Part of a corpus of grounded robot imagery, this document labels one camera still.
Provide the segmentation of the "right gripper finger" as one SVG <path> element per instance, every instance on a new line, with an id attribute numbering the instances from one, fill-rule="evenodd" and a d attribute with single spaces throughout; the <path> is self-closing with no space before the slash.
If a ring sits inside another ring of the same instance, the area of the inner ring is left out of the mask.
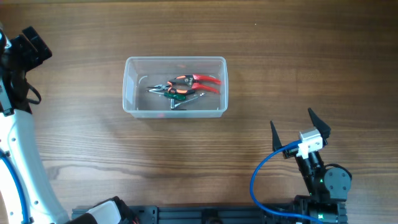
<path id="1" fill-rule="evenodd" d="M 270 125 L 272 132 L 272 150 L 275 152 L 278 151 L 280 148 L 282 148 L 282 143 L 280 141 L 279 135 L 277 133 L 273 121 L 270 121 Z"/>
<path id="2" fill-rule="evenodd" d="M 319 130 L 321 137 L 323 139 L 328 139 L 331 133 L 331 128 L 329 127 L 329 125 L 327 125 L 326 122 L 321 120 L 311 108 L 308 108 L 308 113 L 312 121 L 312 124 L 314 125 L 314 127 L 316 127 Z"/>

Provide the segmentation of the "clear plastic container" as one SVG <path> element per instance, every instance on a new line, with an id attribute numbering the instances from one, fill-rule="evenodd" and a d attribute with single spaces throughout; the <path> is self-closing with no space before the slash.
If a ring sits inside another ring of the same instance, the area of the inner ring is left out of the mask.
<path id="1" fill-rule="evenodd" d="M 216 88 L 219 93 L 197 90 L 185 95 L 186 100 L 196 94 L 206 95 L 182 104 L 177 109 L 186 109 L 181 116 L 165 118 L 219 118 L 228 108 L 228 70 L 223 57 L 129 57 L 126 60 L 123 80 L 123 109 L 135 118 L 159 118 L 159 111 L 170 109 L 170 98 L 160 95 L 161 90 L 150 86 L 167 84 L 181 75 L 206 75 L 221 80 L 221 85 L 203 82 Z M 175 86 L 188 90 L 186 85 Z"/>

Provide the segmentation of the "green handled screwdriver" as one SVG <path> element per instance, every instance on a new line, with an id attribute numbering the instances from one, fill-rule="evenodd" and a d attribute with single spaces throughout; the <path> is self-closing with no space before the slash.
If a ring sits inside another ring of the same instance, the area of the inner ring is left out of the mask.
<path id="1" fill-rule="evenodd" d="M 185 95 L 181 95 L 178 93 L 169 93 L 169 92 L 159 92 L 160 95 L 163 95 L 166 98 L 170 98 L 172 100 L 177 100 L 177 101 L 185 101 L 186 100 L 186 96 Z"/>

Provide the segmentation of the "red handled snips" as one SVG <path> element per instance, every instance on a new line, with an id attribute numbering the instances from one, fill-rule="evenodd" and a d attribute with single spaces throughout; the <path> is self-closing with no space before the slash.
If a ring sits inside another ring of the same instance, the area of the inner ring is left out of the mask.
<path id="1" fill-rule="evenodd" d="M 213 78 L 210 76 L 206 75 L 199 75 L 199 74 L 192 74 L 192 75 L 181 75 L 178 76 L 172 80 L 169 80 L 169 82 L 175 82 L 177 85 L 186 85 L 189 87 L 189 90 L 205 90 L 205 91 L 210 91 L 213 93 L 218 94 L 219 91 L 216 88 L 213 88 L 211 86 L 204 85 L 203 82 L 212 82 L 217 85 L 221 85 L 221 80 L 217 78 Z"/>

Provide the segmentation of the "small silver wrench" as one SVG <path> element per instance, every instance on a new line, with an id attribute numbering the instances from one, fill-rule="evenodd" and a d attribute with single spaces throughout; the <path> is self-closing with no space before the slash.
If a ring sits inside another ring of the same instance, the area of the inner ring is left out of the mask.
<path id="1" fill-rule="evenodd" d="M 176 110 L 176 109 L 177 109 L 179 106 L 181 106 L 182 104 L 189 103 L 189 102 L 191 102 L 191 101 L 193 101 L 193 100 L 196 100 L 196 99 L 198 99 L 198 98 L 200 98 L 200 97 L 202 97 L 202 96 L 204 96 L 204 95 L 206 95 L 206 93 L 196 94 L 196 95 L 194 95 L 192 98 L 190 98 L 190 99 L 188 99 L 188 100 L 185 100 L 185 101 L 181 101 L 181 102 L 179 102 L 179 103 L 176 103 L 174 99 L 171 99 L 171 101 L 170 101 L 170 109 L 171 109 L 171 110 Z"/>

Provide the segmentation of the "orange black needle-nose pliers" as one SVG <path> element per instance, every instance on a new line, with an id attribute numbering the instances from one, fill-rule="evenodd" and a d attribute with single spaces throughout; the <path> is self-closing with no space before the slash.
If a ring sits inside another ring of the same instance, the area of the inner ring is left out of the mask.
<path id="1" fill-rule="evenodd" d="M 167 82 L 167 84 L 158 84 L 154 86 L 150 86 L 152 90 L 161 90 L 161 91 L 166 91 L 168 93 L 173 93 L 173 94 L 181 94 L 181 95 L 191 95 L 195 93 L 195 90 L 181 90 L 176 88 L 177 84 L 175 82 Z"/>

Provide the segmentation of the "red black handled screwdriver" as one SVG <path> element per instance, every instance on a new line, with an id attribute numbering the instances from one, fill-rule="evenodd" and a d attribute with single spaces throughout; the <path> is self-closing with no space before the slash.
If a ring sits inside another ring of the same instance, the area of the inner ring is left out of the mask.
<path id="1" fill-rule="evenodd" d="M 157 113 L 157 117 L 159 117 L 159 118 L 178 117 L 178 116 L 181 116 L 184 111 L 186 111 L 186 109 L 159 111 Z"/>

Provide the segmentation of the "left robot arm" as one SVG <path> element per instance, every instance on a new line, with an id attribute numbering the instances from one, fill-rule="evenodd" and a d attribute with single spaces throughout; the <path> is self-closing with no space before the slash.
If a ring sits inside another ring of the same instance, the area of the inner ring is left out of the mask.
<path id="1" fill-rule="evenodd" d="M 30 107 L 42 98 L 26 78 L 51 56 L 33 27 L 13 39 L 1 34 L 1 195 L 9 223 L 139 223 L 119 197 L 71 219 L 55 195 L 37 149 Z"/>

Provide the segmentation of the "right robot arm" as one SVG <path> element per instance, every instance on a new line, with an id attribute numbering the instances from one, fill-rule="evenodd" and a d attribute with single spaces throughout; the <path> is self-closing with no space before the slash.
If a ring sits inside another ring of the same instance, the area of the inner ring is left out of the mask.
<path id="1" fill-rule="evenodd" d="M 290 203 L 273 204 L 280 213 L 295 213 L 322 223 L 348 223 L 346 200 L 352 174 L 338 164 L 325 164 L 320 150 L 327 144 L 331 128 L 312 109 L 308 109 L 313 127 L 299 133 L 297 146 L 282 152 L 284 159 L 293 157 L 309 195 L 297 195 Z"/>

